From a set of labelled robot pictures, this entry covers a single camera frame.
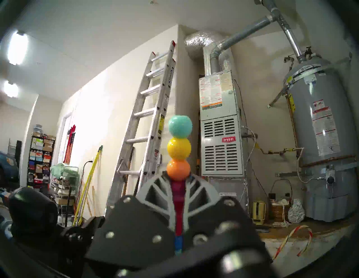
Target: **ceiling light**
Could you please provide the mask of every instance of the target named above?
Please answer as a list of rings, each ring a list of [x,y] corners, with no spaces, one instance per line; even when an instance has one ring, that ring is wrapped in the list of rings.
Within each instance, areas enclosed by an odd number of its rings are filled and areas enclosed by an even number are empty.
[[[16,31],[11,36],[9,51],[8,51],[8,59],[11,64],[19,65],[22,63],[28,44],[28,37],[26,34],[20,31]]]
[[[4,93],[6,93],[11,98],[15,98],[19,94],[19,87],[16,84],[9,83],[6,80],[4,82]]]

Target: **blue car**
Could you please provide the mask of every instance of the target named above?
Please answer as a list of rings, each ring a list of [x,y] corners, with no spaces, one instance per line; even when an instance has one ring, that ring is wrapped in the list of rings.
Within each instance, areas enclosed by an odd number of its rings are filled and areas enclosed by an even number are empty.
[[[0,151],[0,187],[6,185],[8,181],[17,182],[18,180],[19,169],[15,157]]]

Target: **orange ball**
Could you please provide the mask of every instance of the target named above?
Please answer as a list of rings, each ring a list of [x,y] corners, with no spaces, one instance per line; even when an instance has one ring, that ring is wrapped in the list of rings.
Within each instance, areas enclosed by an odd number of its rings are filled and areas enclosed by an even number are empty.
[[[168,176],[177,182],[185,180],[191,172],[191,167],[186,160],[174,160],[167,164]]]

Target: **extension ladder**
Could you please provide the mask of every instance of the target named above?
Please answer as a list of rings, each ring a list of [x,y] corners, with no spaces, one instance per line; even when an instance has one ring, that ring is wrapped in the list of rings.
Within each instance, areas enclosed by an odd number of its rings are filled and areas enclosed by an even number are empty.
[[[126,175],[138,176],[138,185],[141,188],[148,179],[152,178],[156,173],[157,158],[159,157],[159,148],[161,145],[161,137],[163,133],[164,119],[166,116],[168,98],[171,91],[172,77],[174,67],[176,65],[173,57],[174,41],[171,41],[168,52],[156,56],[154,52],[151,53],[148,59],[145,72],[143,74],[139,90],[137,92],[135,105],[132,110],[129,122],[127,124],[127,131],[122,142],[120,155],[112,179],[111,189],[108,193],[105,216],[107,217],[114,208],[116,201],[120,198],[124,177]],[[151,71],[154,61],[167,55],[164,67]],[[149,88],[152,78],[163,74],[161,82]],[[146,97],[157,93],[156,106],[147,110],[143,110]],[[152,116],[151,126],[148,136],[135,138],[140,118]],[[139,170],[130,171],[127,168],[127,163],[130,160],[130,153],[133,144],[147,142],[143,163]]]

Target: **teal ball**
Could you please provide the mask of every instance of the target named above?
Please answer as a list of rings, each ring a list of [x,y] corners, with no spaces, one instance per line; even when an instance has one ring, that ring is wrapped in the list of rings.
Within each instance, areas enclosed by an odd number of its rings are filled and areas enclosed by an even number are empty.
[[[169,119],[168,129],[175,138],[187,138],[192,132],[191,119],[184,115],[175,115]]]

